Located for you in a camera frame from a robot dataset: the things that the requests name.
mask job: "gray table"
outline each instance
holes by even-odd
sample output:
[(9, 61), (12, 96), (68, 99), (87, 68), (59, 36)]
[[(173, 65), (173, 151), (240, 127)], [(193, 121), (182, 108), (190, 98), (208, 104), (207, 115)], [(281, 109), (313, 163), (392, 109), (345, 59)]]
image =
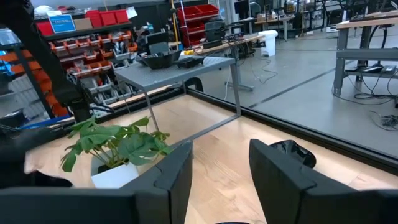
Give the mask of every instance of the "gray table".
[(388, 73), (366, 73), (362, 72), (363, 69), (359, 69), (357, 72), (346, 72), (345, 64), (346, 60), (358, 60), (357, 67), (365, 66), (367, 61), (390, 61), (398, 62), (398, 49), (386, 48), (386, 49), (370, 49), (369, 48), (369, 35), (367, 37), (362, 35), (361, 48), (360, 49), (349, 49), (348, 45), (348, 33), (349, 27), (341, 28), (338, 30), (337, 40), (337, 52), (336, 52), (336, 70), (335, 80), (333, 82), (333, 94), (340, 96), (341, 88), (343, 87), (343, 79), (348, 75), (356, 75), (356, 81), (361, 81), (362, 77), (379, 77), (379, 78), (395, 78), (398, 79), (394, 73), (393, 75)]
[[(197, 57), (197, 56), (181, 56), (180, 59), (184, 57)], [(196, 133), (186, 139), (175, 143), (171, 147), (178, 146), (179, 144), (193, 140), (202, 136), (209, 131), (212, 131), (236, 118), (241, 115), (241, 105), (239, 101), (239, 92), (238, 92), (238, 66), (236, 65), (235, 59), (233, 58), (222, 58), (222, 57), (206, 57), (203, 65), (197, 65), (193, 68), (178, 68), (176, 65), (171, 66), (170, 68), (159, 69), (159, 70), (151, 70), (149, 67), (145, 67), (139, 63), (135, 63), (128, 68), (120, 69), (115, 71), (116, 77), (118, 80), (123, 80), (126, 83), (131, 84), (132, 86), (140, 89), (144, 92), (145, 98), (148, 104), (148, 108), (150, 111), (150, 115), (154, 120), (155, 128), (159, 131), (159, 127), (157, 125), (157, 121), (155, 118), (155, 114), (152, 109), (152, 105), (149, 100), (149, 96), (147, 94), (148, 91), (155, 90), (157, 88), (171, 85), (177, 82), (183, 83), (184, 92), (186, 93), (186, 87), (184, 85), (184, 81), (188, 80), (189, 78), (199, 76), (203, 73), (210, 72), (213, 70), (218, 70), (219, 68), (223, 67), (231, 67), (231, 74), (233, 80), (233, 89), (235, 94), (235, 102), (236, 102), (236, 114), (230, 118), (227, 118), (217, 124), (206, 128), (199, 133)]]

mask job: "red storage bin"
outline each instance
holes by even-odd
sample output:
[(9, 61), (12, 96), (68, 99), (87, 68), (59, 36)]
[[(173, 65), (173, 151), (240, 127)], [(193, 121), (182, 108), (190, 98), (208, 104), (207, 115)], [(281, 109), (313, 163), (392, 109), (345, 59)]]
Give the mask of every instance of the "red storage bin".
[(118, 24), (129, 22), (129, 18), (127, 17), (127, 12), (125, 9), (115, 10), (114, 15), (116, 16), (116, 21)]
[(93, 28), (103, 27), (102, 18), (98, 10), (91, 10), (86, 12), (85, 18), (90, 18)]
[(196, 6), (197, 9), (202, 13), (202, 16), (216, 16), (218, 15), (218, 8), (212, 4), (204, 4)]
[(188, 39), (188, 37), (184, 34), (182, 35), (182, 44), (184, 45), (184, 47), (189, 47), (189, 43), (191, 43), (191, 47), (193, 47), (194, 45), (201, 44), (200, 39), (204, 37), (204, 34), (193, 34), (189, 35)]
[(196, 22), (190, 22), (187, 24), (187, 28), (180, 28), (180, 30), (182, 30), (182, 32), (191, 34), (193, 32), (204, 32), (205, 31), (205, 24), (200, 22), (200, 21), (196, 21)]
[(117, 23), (116, 17), (114, 16), (114, 11), (100, 12), (99, 14), (101, 14), (104, 26), (115, 25)]
[[(186, 19), (194, 19), (196, 17), (201, 17), (202, 12), (197, 9), (196, 7), (185, 7), (184, 8), (184, 13), (185, 13), (185, 18)], [(178, 8), (177, 9), (177, 17), (182, 21), (182, 23), (185, 23), (184, 21), (184, 15), (182, 13), (182, 9)]]
[(52, 35), (54, 31), (52, 29), (50, 22), (38, 22), (36, 23), (37, 28), (41, 31), (43, 35)]

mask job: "black metal frame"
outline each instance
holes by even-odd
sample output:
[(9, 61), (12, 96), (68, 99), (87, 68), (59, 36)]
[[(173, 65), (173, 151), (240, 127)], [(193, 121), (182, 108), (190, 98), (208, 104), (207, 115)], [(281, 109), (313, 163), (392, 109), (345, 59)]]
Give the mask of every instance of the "black metal frame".
[[(199, 90), (187, 88), (188, 95), (211, 103), (215, 106), (219, 106), (226, 110), (236, 111), (236, 105), (234, 103), (230, 103), (225, 100), (221, 100), (215, 98), (214, 96), (203, 93), (201, 89), (202, 84), (199, 78), (194, 78), (187, 81), (186, 85), (195, 85), (199, 88)], [(183, 88), (180, 86), (174, 86), (151, 94), (149, 98), (151, 104), (156, 105), (182, 94), (184, 94)], [(147, 103), (144, 97), (129, 102), (128, 105), (130, 111), (139, 111), (147, 108)], [(128, 114), (129, 110), (125, 104), (122, 104), (115, 108), (115, 112), (113, 114), (109, 114), (98, 119), (98, 122), (103, 123), (111, 119), (117, 118), (118, 116)], [(396, 157), (391, 157), (381, 152), (376, 152), (370, 148), (359, 146), (353, 142), (348, 142), (325, 133), (320, 133), (319, 131), (316, 131), (314, 129), (306, 128), (299, 124), (292, 123), (290, 121), (280, 119), (269, 114), (261, 113), (250, 108), (242, 107), (241, 112), (242, 116), (253, 119), (272, 128), (276, 128), (280, 131), (291, 134), (308, 142), (312, 142), (321, 147), (325, 147), (326, 149), (335, 151), (344, 156), (356, 159), (357, 161), (384, 170), (391, 174), (398, 175), (398, 158)], [(57, 131), (57, 138), (65, 136), (70, 131), (70, 126), (73, 123), (74, 121), (71, 121), (70, 123), (62, 124), (58, 128), (54, 128), (54, 130)]]
[[(213, 96), (206, 95), (196, 90), (188, 89), (187, 94), (213, 105), (222, 107), (226, 110), (236, 110), (235, 104), (217, 99)], [(391, 174), (398, 175), (398, 158), (396, 157), (391, 157), (381, 152), (376, 152), (370, 148), (359, 146), (353, 142), (348, 142), (325, 133), (320, 133), (314, 129), (306, 128), (299, 124), (292, 123), (249, 108), (242, 107), (242, 116), (276, 128), (285, 133), (297, 136), (298, 138), (325, 147), (329, 150), (356, 159)]]
[(55, 118), (54, 113), (53, 113), (50, 105), (47, 103), (47, 100), (45, 100), (45, 96), (44, 96), (42, 90), (40, 89), (39, 84), (37, 84), (36, 79), (32, 73), (32, 70), (29, 67), (29, 63), (26, 60), (26, 58), (23, 56), (21, 49), (17, 46), (14, 46), (13, 51), (17, 55), (21, 65), (24, 67), (26, 75), (28, 76), (29, 81), (31, 82), (34, 90), (36, 91), (37, 96), (39, 96), (39, 99), (40, 99), (41, 103), (43, 104), (45, 111), (47, 112), (47, 114), (49, 115), (49, 117), (51, 119)]

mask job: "table top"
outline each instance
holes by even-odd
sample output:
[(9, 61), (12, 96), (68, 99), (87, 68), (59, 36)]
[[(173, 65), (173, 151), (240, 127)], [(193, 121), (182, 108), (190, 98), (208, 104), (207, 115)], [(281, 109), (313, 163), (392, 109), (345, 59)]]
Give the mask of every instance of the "table top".
[[(365, 17), (374, 17), (374, 18), (383, 18), (386, 16), (398, 16), (398, 11), (390, 11), (390, 12), (374, 12), (365, 15)], [(377, 26), (377, 25), (386, 25), (386, 24), (396, 24), (398, 23), (398, 17), (391, 17), (385, 19), (372, 19), (366, 21), (344, 21), (340, 22), (336, 25), (336, 29), (347, 29), (352, 27), (365, 27), (365, 26)]]
[(267, 23), (267, 22), (278, 22), (278, 21), (279, 22), (283, 22), (283, 21), (292, 20), (294, 18), (296, 18), (296, 16), (286, 16), (286, 17), (279, 18), (279, 20), (278, 19), (268, 19), (266, 21), (257, 21), (257, 22), (255, 22), (255, 24), (264, 24), (264, 23)]
[(207, 53), (210, 53), (210, 52), (214, 52), (216, 50), (227, 49), (227, 48), (229, 48), (231, 46), (234, 46), (234, 45), (237, 45), (237, 44), (242, 44), (242, 43), (258, 40), (260, 38), (263, 38), (263, 35), (249, 34), (249, 35), (245, 35), (244, 36), (244, 40), (241, 40), (239, 42), (223, 43), (220, 46), (212, 47), (212, 48), (209, 48), (209, 49), (203, 49), (203, 46), (200, 46), (199, 48), (195, 49), (194, 52), (195, 52), (195, 55), (207, 54)]
[[(198, 56), (181, 55), (180, 59), (186, 57)], [(124, 80), (142, 91), (151, 91), (182, 80), (188, 80), (212, 70), (227, 67), (233, 63), (235, 63), (233, 58), (206, 57), (203, 65), (197, 65), (193, 68), (178, 68), (176, 65), (172, 65), (170, 68), (156, 70), (134, 63), (128, 68), (116, 70), (115, 74), (119, 80)]]

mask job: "green leaf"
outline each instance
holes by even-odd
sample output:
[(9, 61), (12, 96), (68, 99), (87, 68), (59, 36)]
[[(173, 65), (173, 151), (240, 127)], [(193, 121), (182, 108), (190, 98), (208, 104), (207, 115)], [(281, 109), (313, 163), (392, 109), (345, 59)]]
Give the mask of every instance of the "green leaf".
[(124, 138), (119, 143), (119, 153), (128, 158), (134, 151), (144, 145), (144, 139), (139, 134), (133, 134), (129, 138)]
[(71, 172), (76, 162), (76, 155), (75, 153), (68, 153), (65, 156), (66, 156), (64, 157), (65, 159), (62, 158), (63, 159), (62, 170), (65, 172)]
[(74, 124), (72, 126), (72, 130), (79, 131), (84, 126), (90, 127), (90, 126), (92, 126), (94, 124), (95, 124), (95, 116), (92, 116), (90, 119), (87, 119), (87, 120), (82, 121), (80, 123)]
[(173, 149), (171, 149), (170, 147), (165, 147), (163, 148), (162, 152), (164, 152), (166, 155), (169, 155), (170, 153), (172, 153)]
[(160, 131), (155, 131), (151, 133), (151, 135), (155, 136), (155, 138), (159, 138), (160, 140), (166, 140), (167, 137), (170, 137), (170, 133), (162, 133)]
[(129, 162), (136, 166), (141, 166), (152, 162), (150, 159), (141, 158), (139, 156), (129, 156)]
[(121, 129), (118, 125), (111, 125), (111, 126), (98, 126), (96, 128), (86, 129), (80, 132), (80, 137), (84, 136), (93, 136), (93, 135), (106, 135), (109, 137), (113, 137), (118, 133)]
[(135, 151), (133, 154), (134, 156), (138, 156), (138, 157), (154, 157), (158, 154), (158, 151), (143, 151), (143, 150), (137, 150)]
[(71, 145), (71, 146), (68, 146), (68, 147), (66, 147), (66, 148), (64, 149), (64, 151), (66, 151), (66, 150), (68, 150), (68, 149), (73, 149), (75, 146), (76, 146), (76, 144)]
[(68, 138), (74, 137), (74, 135), (77, 134), (78, 132), (79, 132), (78, 130), (72, 130), (72, 131), (68, 134)]
[(163, 149), (167, 147), (166, 143), (159, 138), (155, 138), (155, 145), (160, 151), (163, 151)]
[(135, 132), (135, 133), (140, 133), (141, 130), (140, 130), (137, 126), (135, 126), (135, 127), (134, 127), (134, 132)]
[(94, 147), (93, 141), (91, 140), (90, 137), (82, 137), (77, 141), (77, 144), (79, 144), (81, 146), (81, 148), (83, 149), (83, 151), (85, 151), (86, 153), (88, 153), (88, 151), (92, 150), (92, 148)]
[(130, 126), (143, 127), (143, 126), (147, 126), (148, 124), (149, 124), (149, 118), (146, 116), (145, 118), (142, 118), (142, 119), (130, 124)]

